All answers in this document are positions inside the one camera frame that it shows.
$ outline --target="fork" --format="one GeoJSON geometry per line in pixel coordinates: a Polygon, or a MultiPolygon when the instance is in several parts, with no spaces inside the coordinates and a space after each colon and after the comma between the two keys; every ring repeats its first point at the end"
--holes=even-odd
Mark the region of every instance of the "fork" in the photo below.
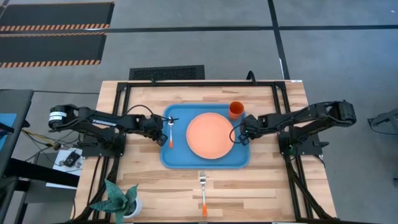
{"type": "Polygon", "coordinates": [[[205,194],[205,185],[206,185],[205,171],[200,171],[199,180],[201,184],[201,192],[203,195],[203,217],[207,217],[206,194],[205,194]]]}

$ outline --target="potted plant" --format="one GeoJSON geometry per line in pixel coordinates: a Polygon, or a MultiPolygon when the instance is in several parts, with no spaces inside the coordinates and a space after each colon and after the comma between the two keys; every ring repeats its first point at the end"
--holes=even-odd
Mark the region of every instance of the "potted plant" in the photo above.
{"type": "Polygon", "coordinates": [[[138,185],[131,187],[126,194],[123,194],[118,186],[106,179],[105,185],[109,199],[90,205],[92,209],[115,213],[117,224],[122,224],[123,218],[135,217],[141,212],[142,201],[137,198],[138,185]]]}

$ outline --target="succulent plant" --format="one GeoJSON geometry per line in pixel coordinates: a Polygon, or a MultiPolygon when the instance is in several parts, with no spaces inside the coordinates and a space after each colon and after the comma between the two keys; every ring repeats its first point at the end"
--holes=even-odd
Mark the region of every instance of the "succulent plant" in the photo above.
{"type": "Polygon", "coordinates": [[[116,223],[123,223],[123,216],[129,215],[136,209],[136,198],[137,198],[137,187],[135,185],[127,190],[126,194],[123,194],[122,190],[114,183],[105,179],[106,192],[108,193],[109,199],[103,202],[97,202],[90,207],[92,209],[115,213],[116,223]]]}

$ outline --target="orange cup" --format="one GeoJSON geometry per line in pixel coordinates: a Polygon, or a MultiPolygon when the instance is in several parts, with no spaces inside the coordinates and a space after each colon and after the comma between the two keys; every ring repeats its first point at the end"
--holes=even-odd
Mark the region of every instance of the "orange cup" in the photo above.
{"type": "Polygon", "coordinates": [[[244,112],[244,106],[241,102],[234,101],[229,105],[229,118],[238,119],[244,112]]]}

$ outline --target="green leaf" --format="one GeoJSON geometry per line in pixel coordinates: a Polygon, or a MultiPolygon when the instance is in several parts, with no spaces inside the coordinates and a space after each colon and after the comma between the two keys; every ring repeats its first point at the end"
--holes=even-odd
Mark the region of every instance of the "green leaf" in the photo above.
{"type": "Polygon", "coordinates": [[[116,212],[114,216],[116,219],[116,224],[123,224],[124,211],[116,212]]]}
{"type": "Polygon", "coordinates": [[[126,198],[129,200],[130,204],[132,204],[137,198],[137,188],[138,188],[138,184],[131,187],[129,190],[127,190],[127,192],[125,194],[126,198]]]}
{"type": "Polygon", "coordinates": [[[136,204],[132,203],[132,204],[130,204],[126,213],[131,213],[131,212],[134,212],[135,210],[136,210],[136,204]]]}
{"type": "Polygon", "coordinates": [[[90,207],[98,211],[113,213],[123,210],[123,203],[122,200],[106,200],[92,204],[90,207]]]}
{"type": "Polygon", "coordinates": [[[123,199],[124,202],[127,202],[127,198],[124,196],[122,190],[116,186],[116,184],[108,181],[107,179],[105,179],[105,184],[109,199],[114,200],[118,198],[123,199]]]}
{"type": "Polygon", "coordinates": [[[105,211],[113,208],[113,204],[111,200],[106,200],[104,202],[97,202],[95,204],[90,205],[90,208],[98,210],[98,211],[105,211]]]}

